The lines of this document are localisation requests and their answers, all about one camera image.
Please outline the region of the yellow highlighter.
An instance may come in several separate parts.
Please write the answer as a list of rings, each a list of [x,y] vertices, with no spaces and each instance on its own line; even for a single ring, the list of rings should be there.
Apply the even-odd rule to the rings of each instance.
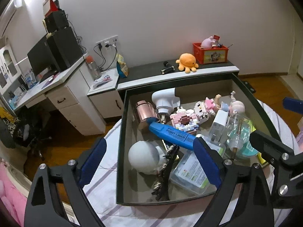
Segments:
[[[263,159],[263,157],[261,156],[261,153],[258,152],[258,154],[256,155],[258,161],[260,162],[261,165],[265,165],[267,163],[267,161],[265,159]]]

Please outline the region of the teal compact case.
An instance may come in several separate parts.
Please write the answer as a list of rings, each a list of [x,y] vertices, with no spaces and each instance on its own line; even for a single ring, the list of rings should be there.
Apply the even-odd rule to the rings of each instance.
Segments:
[[[258,154],[249,142],[245,143],[241,149],[234,148],[233,152],[236,152],[236,158],[239,159],[250,159]]]

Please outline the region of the clear plastic bag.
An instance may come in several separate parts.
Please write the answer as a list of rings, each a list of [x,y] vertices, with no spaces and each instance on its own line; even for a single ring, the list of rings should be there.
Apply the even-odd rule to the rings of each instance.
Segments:
[[[253,151],[250,144],[250,134],[255,131],[252,121],[247,117],[234,113],[229,117],[226,126],[227,146],[231,151]]]

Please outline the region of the blonde doll figurine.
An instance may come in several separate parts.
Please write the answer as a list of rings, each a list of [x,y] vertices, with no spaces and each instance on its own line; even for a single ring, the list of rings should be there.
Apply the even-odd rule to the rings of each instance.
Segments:
[[[220,98],[222,96],[220,94],[217,94],[214,99],[214,102],[216,104],[216,109],[228,112],[230,115],[233,115],[233,114],[244,115],[245,114],[245,105],[243,102],[236,100],[235,94],[236,94],[235,91],[231,92],[231,96],[230,96],[231,101],[229,104],[221,101]]]

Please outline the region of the white power adapter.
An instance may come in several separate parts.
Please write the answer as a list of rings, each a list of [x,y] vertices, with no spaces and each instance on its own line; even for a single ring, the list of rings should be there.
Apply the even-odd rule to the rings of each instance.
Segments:
[[[228,115],[228,112],[218,110],[208,134],[211,142],[220,143],[221,139],[225,138]]]

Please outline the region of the clear plastic card box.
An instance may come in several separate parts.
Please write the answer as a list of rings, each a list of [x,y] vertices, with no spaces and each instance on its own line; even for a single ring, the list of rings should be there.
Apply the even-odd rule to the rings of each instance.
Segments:
[[[193,151],[183,155],[169,178],[175,185],[195,195],[202,195],[210,185]]]

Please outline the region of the pink block toy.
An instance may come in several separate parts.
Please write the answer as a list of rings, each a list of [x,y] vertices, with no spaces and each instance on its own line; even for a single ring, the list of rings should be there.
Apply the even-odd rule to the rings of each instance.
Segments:
[[[196,135],[199,128],[199,120],[193,109],[178,107],[175,113],[170,115],[172,126],[179,131]]]

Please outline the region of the black hair clip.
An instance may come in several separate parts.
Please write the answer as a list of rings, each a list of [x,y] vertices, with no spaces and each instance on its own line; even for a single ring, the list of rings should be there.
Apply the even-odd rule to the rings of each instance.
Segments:
[[[161,158],[166,161],[160,166],[157,173],[158,180],[154,184],[152,195],[155,196],[156,201],[169,201],[169,177],[172,171],[174,161],[177,158],[179,146],[172,145]]]

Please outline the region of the blue marker pen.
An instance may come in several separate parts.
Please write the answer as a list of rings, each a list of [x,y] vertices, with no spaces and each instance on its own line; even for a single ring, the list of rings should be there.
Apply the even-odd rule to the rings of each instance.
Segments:
[[[163,139],[171,144],[178,145],[184,149],[193,151],[193,142],[195,136],[179,131],[172,126],[161,124],[159,121],[148,121],[148,129],[151,133],[155,134],[158,138]]]

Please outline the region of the pink black storage box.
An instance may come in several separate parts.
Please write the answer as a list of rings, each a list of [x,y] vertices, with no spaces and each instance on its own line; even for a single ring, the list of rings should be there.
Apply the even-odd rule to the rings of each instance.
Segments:
[[[163,89],[175,88],[176,95],[181,99],[183,107],[191,107],[204,97],[220,93],[227,98],[231,91],[236,91],[237,96],[244,103],[246,113],[252,119],[253,125],[260,131],[280,140],[276,128],[266,114],[263,106],[253,96],[249,89],[234,73],[216,73],[205,76],[193,76],[188,79],[173,79],[138,87],[130,87],[124,93],[124,111],[122,115],[120,142],[118,152],[117,172],[117,203],[121,205],[161,205],[186,202],[196,198],[206,197],[216,191],[214,186],[209,187],[204,193],[194,196],[181,187],[169,184],[169,199],[156,200],[152,195],[155,176],[147,176],[132,169],[128,161],[130,147],[139,140],[154,141],[161,145],[163,141],[172,142],[186,152],[193,149],[194,138],[175,128],[165,128],[165,134],[157,136],[149,131],[148,127],[139,130],[139,123],[135,120],[135,105],[138,101],[150,102],[152,94]]]

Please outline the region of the white hair dryer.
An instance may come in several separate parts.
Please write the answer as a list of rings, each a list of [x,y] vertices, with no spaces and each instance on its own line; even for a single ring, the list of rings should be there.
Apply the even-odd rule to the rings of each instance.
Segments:
[[[170,116],[175,108],[180,107],[181,101],[175,95],[175,88],[156,91],[151,96],[159,115]]]

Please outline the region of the rose gold round jar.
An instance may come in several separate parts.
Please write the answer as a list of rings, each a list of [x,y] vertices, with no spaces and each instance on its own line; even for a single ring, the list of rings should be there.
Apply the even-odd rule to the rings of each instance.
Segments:
[[[159,116],[153,105],[145,100],[138,101],[135,107],[135,118],[140,131],[146,130],[148,121],[159,121]]]

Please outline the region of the white striped table cloth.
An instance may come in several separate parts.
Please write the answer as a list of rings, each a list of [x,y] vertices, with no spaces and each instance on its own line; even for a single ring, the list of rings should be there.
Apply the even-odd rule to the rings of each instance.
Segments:
[[[258,102],[272,121],[281,141],[294,150],[301,149],[284,120],[267,104]],[[105,135],[106,153],[90,184],[84,186],[92,208],[105,226],[194,226],[214,195],[182,203],[123,206],[116,204],[118,143],[121,119]],[[274,226],[279,226],[291,209],[274,209]]]

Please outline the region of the pink plush toy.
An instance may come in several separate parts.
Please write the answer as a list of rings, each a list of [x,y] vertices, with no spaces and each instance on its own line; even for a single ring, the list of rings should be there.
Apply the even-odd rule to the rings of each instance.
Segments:
[[[215,42],[216,40],[212,36],[210,36],[202,41],[200,47],[202,49],[211,49]]]

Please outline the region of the black speaker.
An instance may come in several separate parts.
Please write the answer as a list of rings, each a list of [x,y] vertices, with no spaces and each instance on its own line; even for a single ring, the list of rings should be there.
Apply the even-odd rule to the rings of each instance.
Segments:
[[[46,28],[49,33],[64,29],[69,26],[67,16],[64,10],[51,12],[45,18]]]

